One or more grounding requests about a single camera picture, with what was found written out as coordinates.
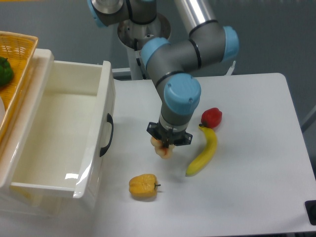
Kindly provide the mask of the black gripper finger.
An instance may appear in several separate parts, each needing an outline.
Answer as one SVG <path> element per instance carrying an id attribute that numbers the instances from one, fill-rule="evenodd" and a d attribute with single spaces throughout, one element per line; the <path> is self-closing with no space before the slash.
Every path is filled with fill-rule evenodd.
<path id="1" fill-rule="evenodd" d="M 172 139 L 172 127 L 170 127 L 168 131 L 166 132 L 166 139 L 165 139 L 165 145 L 164 145 L 166 148 L 169 148 L 171 139 Z"/>
<path id="2" fill-rule="evenodd" d="M 163 135 L 162 135 L 162 133 L 158 130 L 153 130 L 152 131 L 152 133 L 151 133 L 151 135 L 156 139 L 156 140 L 160 140 L 160 141 L 162 141 L 162 137 L 163 137 Z"/>

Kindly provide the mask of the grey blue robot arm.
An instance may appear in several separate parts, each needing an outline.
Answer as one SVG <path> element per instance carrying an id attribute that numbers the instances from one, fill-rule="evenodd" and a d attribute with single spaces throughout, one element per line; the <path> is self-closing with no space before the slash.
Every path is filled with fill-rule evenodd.
<path id="1" fill-rule="evenodd" d="M 233 59 L 239 39 L 230 26 L 221 26 L 207 0 L 175 2 L 188 39 L 169 41 L 169 22 L 157 12 L 154 0 L 90 0 L 88 6 L 98 26 L 118 24 L 120 41 L 135 52 L 144 76 L 161 99 L 158 122 L 148 133 L 164 147 L 191 143 L 186 129 L 198 106 L 201 87 L 191 75 L 202 67 Z"/>

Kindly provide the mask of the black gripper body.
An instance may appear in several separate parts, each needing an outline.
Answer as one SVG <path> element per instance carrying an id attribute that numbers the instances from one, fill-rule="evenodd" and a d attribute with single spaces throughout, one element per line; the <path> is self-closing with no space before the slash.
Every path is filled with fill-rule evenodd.
<path id="1" fill-rule="evenodd" d="M 178 131 L 174 127 L 164 128 L 160 122 L 149 122 L 147 132 L 156 140 L 161 141 L 163 146 L 190 145 L 193 138 L 185 129 Z"/>

